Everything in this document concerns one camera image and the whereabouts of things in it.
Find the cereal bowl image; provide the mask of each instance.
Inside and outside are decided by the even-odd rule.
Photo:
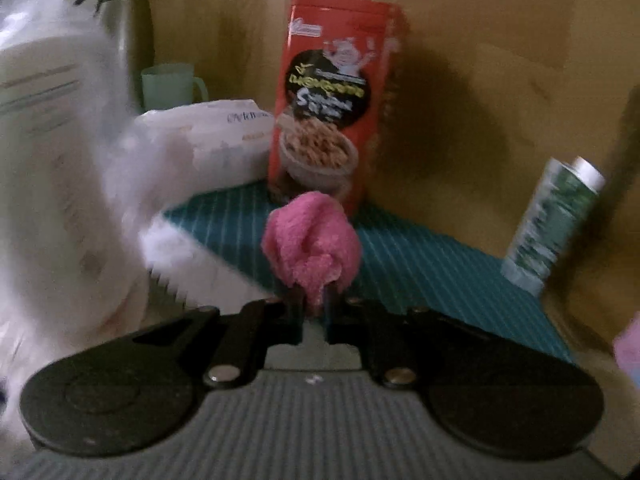
[[[282,130],[280,161],[302,186],[333,194],[349,185],[358,150],[334,124],[309,118]]]

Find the green cup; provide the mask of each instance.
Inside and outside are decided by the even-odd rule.
[[[166,63],[142,71],[142,93],[145,110],[168,110],[193,103],[194,83],[200,90],[202,101],[209,100],[204,81],[193,76],[189,63]]]

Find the red cereal box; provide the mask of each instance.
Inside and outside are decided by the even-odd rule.
[[[395,5],[292,0],[269,161],[274,202],[319,190],[356,211],[403,30]]]

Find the pink object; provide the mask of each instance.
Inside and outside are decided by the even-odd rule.
[[[616,363],[628,375],[636,375],[640,371],[640,312],[625,331],[613,341]]]
[[[358,273],[362,247],[340,203],[319,191],[300,195],[269,215],[262,251],[285,285],[300,285],[309,314],[322,308],[322,288],[344,291]]]

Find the white cap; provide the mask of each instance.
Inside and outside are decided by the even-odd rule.
[[[574,160],[574,173],[582,183],[595,192],[604,186],[604,177],[581,156]]]

